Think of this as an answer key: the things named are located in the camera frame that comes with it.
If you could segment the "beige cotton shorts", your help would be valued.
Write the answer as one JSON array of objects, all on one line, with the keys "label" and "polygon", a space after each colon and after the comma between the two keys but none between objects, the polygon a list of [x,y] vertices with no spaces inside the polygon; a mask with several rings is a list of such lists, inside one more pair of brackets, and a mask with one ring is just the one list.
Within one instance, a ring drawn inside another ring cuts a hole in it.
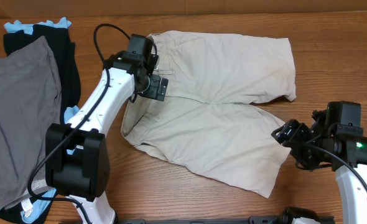
[{"label": "beige cotton shorts", "polygon": [[194,174],[269,197],[289,150],[272,137],[283,121],[260,105],[296,98],[289,40],[176,30],[150,38],[166,96],[128,103],[124,138]]}]

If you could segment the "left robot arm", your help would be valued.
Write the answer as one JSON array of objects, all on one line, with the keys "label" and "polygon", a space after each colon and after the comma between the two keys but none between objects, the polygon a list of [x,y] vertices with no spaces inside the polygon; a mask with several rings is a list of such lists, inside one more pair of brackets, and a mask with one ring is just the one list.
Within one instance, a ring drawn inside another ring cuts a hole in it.
[{"label": "left robot arm", "polygon": [[127,51],[104,62],[101,80],[82,111],[47,130],[45,180],[75,204],[83,223],[117,223],[106,197],[110,164],[106,135],[125,101],[138,96],[163,101],[168,80],[153,73],[157,48],[133,34]]}]

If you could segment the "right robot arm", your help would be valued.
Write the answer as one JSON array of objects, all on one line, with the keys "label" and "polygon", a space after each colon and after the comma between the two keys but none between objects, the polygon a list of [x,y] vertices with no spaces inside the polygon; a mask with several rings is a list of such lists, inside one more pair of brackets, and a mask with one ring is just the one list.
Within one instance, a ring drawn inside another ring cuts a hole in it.
[{"label": "right robot arm", "polygon": [[313,111],[307,127],[296,119],[272,132],[290,148],[298,169],[312,172],[331,168],[339,186],[345,223],[367,223],[367,137],[361,127],[361,105],[332,101]]}]

